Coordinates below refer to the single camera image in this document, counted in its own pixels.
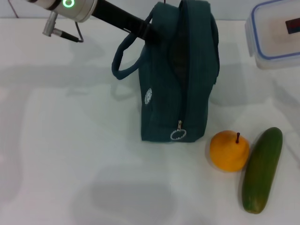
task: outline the orange stem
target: orange stem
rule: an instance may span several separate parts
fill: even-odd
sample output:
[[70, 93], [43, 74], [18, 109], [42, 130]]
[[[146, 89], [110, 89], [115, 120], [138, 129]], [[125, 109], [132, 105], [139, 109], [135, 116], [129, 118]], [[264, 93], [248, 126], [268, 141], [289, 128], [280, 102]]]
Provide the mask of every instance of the orange stem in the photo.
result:
[[238, 144], [239, 143], [239, 138], [240, 138], [240, 133], [237, 133], [237, 135], [238, 135], [238, 137], [237, 137], [235, 142]]

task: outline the zipper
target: zipper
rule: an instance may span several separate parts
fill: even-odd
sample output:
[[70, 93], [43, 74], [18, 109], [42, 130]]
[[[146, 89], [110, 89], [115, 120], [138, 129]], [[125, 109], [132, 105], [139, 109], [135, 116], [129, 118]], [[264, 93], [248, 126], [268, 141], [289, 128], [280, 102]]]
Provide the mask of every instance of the zipper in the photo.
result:
[[[179, 82], [180, 88], [181, 88], [181, 105], [180, 105], [180, 112], [179, 112], [179, 117], [178, 117], [177, 130], [175, 130], [175, 131], [173, 131], [171, 133], [171, 140], [175, 140], [175, 141], [182, 139], [187, 134], [186, 130], [182, 129], [183, 124], [184, 124], [184, 119], [185, 119], [185, 116], [186, 116], [186, 111], [187, 111], [188, 86], [189, 86], [189, 58], [190, 58], [190, 41], [189, 41], [189, 27], [188, 27], [188, 9], [187, 9], [187, 5], [186, 5], [185, 1], [183, 1], [182, 10], [183, 10], [183, 12], [181, 14], [182, 17], [179, 18], [179, 19], [181, 19], [182, 23], [183, 23], [181, 25], [183, 26], [183, 29], [184, 29], [184, 33], [183, 33], [184, 36], [179, 37], [179, 38], [181, 38], [181, 42], [182, 43], [184, 43], [184, 44], [187, 45], [187, 46], [184, 45], [184, 47], [187, 50], [184, 51], [184, 56], [186, 57], [186, 59], [185, 59], [185, 65], [184, 65], [185, 66], [184, 73], [181, 73], [182, 72], [180, 70], [181, 68], [177, 68], [177, 69], [175, 68], [175, 76], [176, 76], [176, 78], [177, 78], [177, 80]], [[180, 29], [178, 29], [177, 35], [182, 35], [182, 34], [180, 34]], [[177, 133], [177, 132], [182, 132], [182, 136], [180, 136], [178, 138], [174, 138], [173, 135], [175, 133]]]
[[181, 108], [178, 118], [178, 127], [177, 130], [181, 130], [183, 126], [184, 119], [186, 117], [187, 112], [187, 101], [188, 101], [188, 86], [189, 86], [189, 56], [190, 56], [190, 43], [189, 43], [189, 28], [188, 28], [188, 9], [186, 3], [183, 2], [183, 19], [184, 19], [184, 27], [187, 32], [186, 41], [187, 41], [187, 54], [186, 54], [186, 72], [184, 73], [184, 82], [181, 82]]

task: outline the bag logo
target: bag logo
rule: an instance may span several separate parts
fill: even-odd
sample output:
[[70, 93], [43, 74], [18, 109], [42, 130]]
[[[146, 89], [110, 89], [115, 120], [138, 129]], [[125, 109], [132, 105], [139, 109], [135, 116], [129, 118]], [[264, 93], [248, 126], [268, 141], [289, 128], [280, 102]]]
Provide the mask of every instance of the bag logo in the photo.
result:
[[146, 105], [149, 104], [151, 97], [152, 97], [152, 89], [149, 88], [149, 90], [147, 91], [146, 96], [145, 96], [145, 104]]

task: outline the green cucumber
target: green cucumber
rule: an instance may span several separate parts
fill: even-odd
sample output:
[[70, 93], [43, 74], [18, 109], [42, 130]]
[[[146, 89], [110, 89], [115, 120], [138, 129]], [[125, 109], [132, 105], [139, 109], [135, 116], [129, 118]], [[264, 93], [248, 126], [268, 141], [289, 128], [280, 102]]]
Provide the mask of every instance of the green cucumber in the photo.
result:
[[280, 129], [267, 129], [257, 141], [250, 156], [242, 187], [242, 202], [249, 213], [259, 214], [265, 208], [283, 143]]

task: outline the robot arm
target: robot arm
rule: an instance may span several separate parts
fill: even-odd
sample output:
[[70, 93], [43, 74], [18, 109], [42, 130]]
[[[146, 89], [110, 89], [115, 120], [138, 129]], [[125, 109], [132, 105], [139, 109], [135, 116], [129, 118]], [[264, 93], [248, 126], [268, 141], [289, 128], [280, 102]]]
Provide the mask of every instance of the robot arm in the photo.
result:
[[133, 33], [137, 37], [150, 42], [158, 43], [159, 36], [144, 20], [116, 7], [105, 0], [27, 0], [44, 9], [50, 10], [51, 14], [45, 26], [43, 34], [51, 36], [58, 35], [72, 41], [78, 42], [78, 38], [56, 29], [55, 20], [57, 15], [65, 16], [75, 22], [82, 23], [91, 15], [103, 20], [126, 32]]

